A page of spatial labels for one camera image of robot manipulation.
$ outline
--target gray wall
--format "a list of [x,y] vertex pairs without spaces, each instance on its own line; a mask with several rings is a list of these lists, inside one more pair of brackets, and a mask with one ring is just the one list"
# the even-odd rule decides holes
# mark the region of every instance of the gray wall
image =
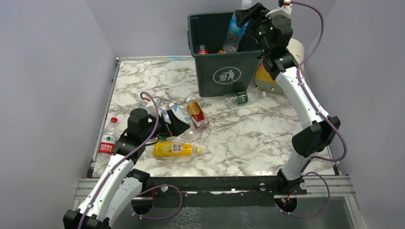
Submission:
[[62,228],[115,57],[82,0],[0,1],[1,228]]
[[[405,1],[339,0],[306,65],[323,106],[342,121],[349,173],[367,228],[403,228]],[[333,154],[342,152],[335,139]]]
[[[193,13],[233,11],[242,0],[87,0],[116,56],[190,55],[187,16]],[[269,9],[278,0],[260,1]],[[305,0],[327,15],[335,0]],[[293,7],[293,37],[308,47],[320,26],[318,15]]]

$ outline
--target marble tabletop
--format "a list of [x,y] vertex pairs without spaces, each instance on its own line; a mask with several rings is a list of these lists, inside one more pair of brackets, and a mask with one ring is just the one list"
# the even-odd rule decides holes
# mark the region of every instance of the marble tabletop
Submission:
[[[107,114],[107,120],[118,118],[120,133],[127,127],[129,112],[138,108],[143,91],[163,98],[166,109],[175,103],[185,111],[186,99],[194,99],[210,121],[210,128],[191,142],[204,146],[201,154],[154,157],[148,146],[135,168],[153,177],[275,175],[293,151],[292,136],[302,130],[285,95],[268,93],[266,98],[231,109],[225,107],[222,97],[200,97],[191,59],[121,62]],[[248,91],[257,91],[253,81]],[[170,140],[190,143],[182,136]],[[327,150],[320,155],[329,157]],[[334,174],[332,163],[324,161],[313,161],[306,171]]]

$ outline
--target blue label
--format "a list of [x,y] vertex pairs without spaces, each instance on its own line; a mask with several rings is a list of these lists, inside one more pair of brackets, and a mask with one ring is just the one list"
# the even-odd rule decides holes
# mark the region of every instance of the blue label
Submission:
[[247,27],[248,22],[244,24],[241,28],[237,27],[236,25],[236,16],[235,14],[232,15],[231,22],[229,22],[229,30],[232,31],[234,34],[243,35],[245,29]]

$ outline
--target bottle with red label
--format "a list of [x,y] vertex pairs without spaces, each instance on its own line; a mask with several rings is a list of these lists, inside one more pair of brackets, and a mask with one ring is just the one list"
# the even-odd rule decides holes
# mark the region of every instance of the bottle with red label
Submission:
[[100,177],[108,166],[110,157],[113,154],[114,144],[117,140],[117,121],[117,118],[111,118],[111,122],[103,130],[96,155],[93,177]]
[[210,123],[201,110],[200,105],[192,99],[187,99],[187,111],[189,112],[192,124],[198,131],[203,131],[210,127]]

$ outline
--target bottle with green label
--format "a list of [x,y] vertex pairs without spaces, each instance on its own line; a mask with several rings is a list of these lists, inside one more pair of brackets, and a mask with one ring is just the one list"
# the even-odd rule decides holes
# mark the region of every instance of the bottle with green label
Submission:
[[266,92],[237,92],[224,95],[225,106],[231,108],[234,106],[251,103],[264,98]]

